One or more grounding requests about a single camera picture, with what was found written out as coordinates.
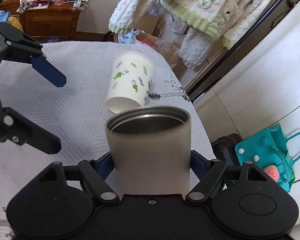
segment paper cup base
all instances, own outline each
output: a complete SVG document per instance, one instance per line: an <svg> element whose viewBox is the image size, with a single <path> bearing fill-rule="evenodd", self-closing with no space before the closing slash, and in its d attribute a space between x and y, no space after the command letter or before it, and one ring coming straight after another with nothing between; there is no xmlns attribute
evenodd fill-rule
<svg viewBox="0 0 300 240"><path fill-rule="evenodd" d="M115 114L141 106L137 101L124 97L110 98L106 105L108 109Z"/></svg>

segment paper cup rim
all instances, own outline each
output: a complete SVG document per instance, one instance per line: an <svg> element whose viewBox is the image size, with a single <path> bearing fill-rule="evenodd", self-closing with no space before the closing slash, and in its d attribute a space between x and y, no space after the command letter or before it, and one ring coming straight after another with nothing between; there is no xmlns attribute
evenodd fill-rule
<svg viewBox="0 0 300 240"><path fill-rule="evenodd" d="M122 55L125 55L125 54L137 54L139 56L142 56L144 58L146 58L147 60L149 60L151 62L151 64L153 65L153 68L154 68L154 72L156 73L157 72L157 66L153 63L153 61L151 59L149 59L147 56L143 55L142 53L140 52L136 52L136 51L126 51L124 53L122 53L121 55L118 56L121 57Z"/></svg>

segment wooden baseboard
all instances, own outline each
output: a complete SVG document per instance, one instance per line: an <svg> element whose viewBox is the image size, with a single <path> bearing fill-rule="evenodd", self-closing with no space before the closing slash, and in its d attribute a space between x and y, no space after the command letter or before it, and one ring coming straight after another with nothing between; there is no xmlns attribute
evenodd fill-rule
<svg viewBox="0 0 300 240"><path fill-rule="evenodd" d="M86 32L76 32L74 36L75 41L103 41L106 34L103 33L86 33ZM114 41L113 35L108 35L106 41Z"/></svg>

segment beige tumbler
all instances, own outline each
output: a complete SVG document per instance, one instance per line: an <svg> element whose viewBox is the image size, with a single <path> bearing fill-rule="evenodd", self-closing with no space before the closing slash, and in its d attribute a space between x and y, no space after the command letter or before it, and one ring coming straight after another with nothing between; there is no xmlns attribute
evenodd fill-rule
<svg viewBox="0 0 300 240"><path fill-rule="evenodd" d="M189 193L191 117L181 108L145 106L115 115L106 136L125 194Z"/></svg>

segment white paper cup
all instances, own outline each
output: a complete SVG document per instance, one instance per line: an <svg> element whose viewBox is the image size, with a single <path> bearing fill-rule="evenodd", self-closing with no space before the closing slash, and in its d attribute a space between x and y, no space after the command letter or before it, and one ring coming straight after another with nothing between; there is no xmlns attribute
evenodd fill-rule
<svg viewBox="0 0 300 240"><path fill-rule="evenodd" d="M138 52L125 52L113 64L106 106L117 114L144 106L156 67Z"/></svg>

